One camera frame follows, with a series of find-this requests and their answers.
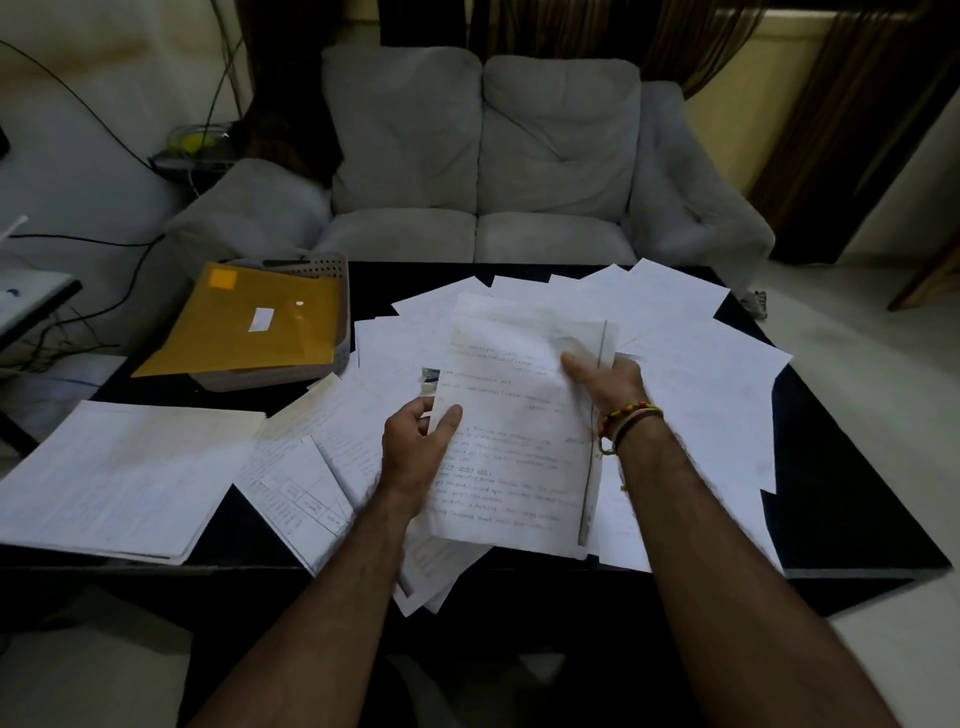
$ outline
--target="wrist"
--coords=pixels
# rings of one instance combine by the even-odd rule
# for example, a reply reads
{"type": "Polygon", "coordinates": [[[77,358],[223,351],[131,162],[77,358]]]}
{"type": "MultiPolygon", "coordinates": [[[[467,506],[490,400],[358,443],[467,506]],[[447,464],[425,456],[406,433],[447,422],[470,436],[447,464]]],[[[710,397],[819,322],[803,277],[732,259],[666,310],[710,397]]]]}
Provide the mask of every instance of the wrist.
{"type": "Polygon", "coordinates": [[[673,433],[662,416],[643,417],[631,423],[630,428],[623,433],[617,444],[617,451],[624,447],[630,448],[643,442],[657,442],[672,436],[673,433]]]}
{"type": "Polygon", "coordinates": [[[399,533],[406,533],[410,521],[420,511],[420,505],[413,497],[383,480],[377,485],[367,508],[375,511],[391,531],[399,533]]]}

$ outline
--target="seat cushion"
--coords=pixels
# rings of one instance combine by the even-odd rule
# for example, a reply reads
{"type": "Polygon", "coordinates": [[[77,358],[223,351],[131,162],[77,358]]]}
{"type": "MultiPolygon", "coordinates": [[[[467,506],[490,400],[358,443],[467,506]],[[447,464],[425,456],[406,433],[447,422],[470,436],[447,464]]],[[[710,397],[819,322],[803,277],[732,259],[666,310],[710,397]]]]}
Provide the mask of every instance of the seat cushion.
{"type": "Polygon", "coordinates": [[[463,48],[327,48],[324,98],[344,152],[334,212],[475,213],[480,74],[480,60],[463,48]]]}
{"type": "Polygon", "coordinates": [[[483,88],[479,214],[620,220],[640,123],[635,65],[494,56],[484,66],[483,88]]]}
{"type": "Polygon", "coordinates": [[[623,231],[607,220],[541,212],[496,212],[477,220],[478,263],[636,263],[623,231]]]}
{"type": "Polygon", "coordinates": [[[358,209],[333,218],[313,250],[347,260],[470,263],[476,221],[452,209],[358,209]]]}

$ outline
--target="black table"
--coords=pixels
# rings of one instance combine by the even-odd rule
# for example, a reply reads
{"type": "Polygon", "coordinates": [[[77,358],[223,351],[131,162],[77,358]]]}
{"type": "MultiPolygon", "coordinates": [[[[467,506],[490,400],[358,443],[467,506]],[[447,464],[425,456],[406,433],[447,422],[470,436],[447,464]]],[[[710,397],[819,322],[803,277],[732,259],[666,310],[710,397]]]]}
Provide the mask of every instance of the black table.
{"type": "MultiPolygon", "coordinates": [[[[391,302],[470,275],[489,284],[494,275],[580,278],[597,267],[361,262],[349,269],[353,319],[362,320],[392,314],[391,302]]],[[[708,269],[687,272],[718,282],[708,269]]],[[[767,341],[732,296],[716,318],[767,341]]],[[[96,399],[271,415],[303,393],[303,383],[217,394],[188,376],[130,379],[164,336],[159,331],[148,341],[96,399]]],[[[947,557],[789,367],[777,379],[773,404],[778,492],[763,494],[764,508],[786,576],[817,612],[835,614],[949,569],[947,557]]],[[[195,632],[247,635],[238,640],[242,649],[308,580],[235,488],[181,567],[5,546],[0,569],[83,574],[195,632]]],[[[578,562],[495,548],[460,578],[437,616],[419,610],[404,619],[392,607],[384,644],[566,652],[600,643],[649,649],[666,634],[650,574],[604,567],[593,557],[578,562]],[[611,618],[628,613],[641,628],[625,633],[623,621],[611,618]]]]}

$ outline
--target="bracelet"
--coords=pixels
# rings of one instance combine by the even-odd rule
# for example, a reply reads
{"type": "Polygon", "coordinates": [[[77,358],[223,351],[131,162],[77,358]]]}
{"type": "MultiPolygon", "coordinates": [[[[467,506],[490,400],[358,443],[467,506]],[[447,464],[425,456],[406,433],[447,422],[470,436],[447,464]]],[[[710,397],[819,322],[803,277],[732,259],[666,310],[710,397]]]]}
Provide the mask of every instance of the bracelet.
{"type": "Polygon", "coordinates": [[[636,423],[640,420],[645,420],[649,415],[659,415],[663,416],[663,410],[659,407],[654,409],[644,409],[636,413],[635,417],[631,417],[623,422],[623,425],[616,431],[616,434],[613,435],[613,449],[612,454],[616,455],[616,451],[620,448],[620,443],[623,442],[623,438],[627,436],[627,431],[631,429],[636,423]]]}
{"type": "Polygon", "coordinates": [[[613,449],[604,449],[603,444],[600,445],[600,451],[605,455],[614,455],[616,454],[616,447],[620,444],[620,439],[622,437],[621,433],[626,433],[628,429],[627,425],[633,425],[634,422],[643,419],[647,415],[662,415],[663,410],[657,407],[655,404],[651,404],[647,401],[636,402],[634,404],[628,404],[626,407],[621,407],[620,409],[614,410],[609,415],[604,415],[600,419],[600,433],[599,438],[607,438],[613,442],[613,449]]]}

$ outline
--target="gray sofa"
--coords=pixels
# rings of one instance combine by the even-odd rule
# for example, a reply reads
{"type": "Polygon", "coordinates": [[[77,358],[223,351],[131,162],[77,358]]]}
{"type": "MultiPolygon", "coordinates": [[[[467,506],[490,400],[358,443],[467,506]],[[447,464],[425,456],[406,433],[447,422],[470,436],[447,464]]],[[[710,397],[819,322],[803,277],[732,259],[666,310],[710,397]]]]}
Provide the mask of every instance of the gray sofa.
{"type": "Polygon", "coordinates": [[[717,173],[680,89],[626,61],[337,45],[331,190],[243,159],[173,218],[191,274],[290,248],[351,260],[706,264],[746,290],[773,246],[717,173]]]}

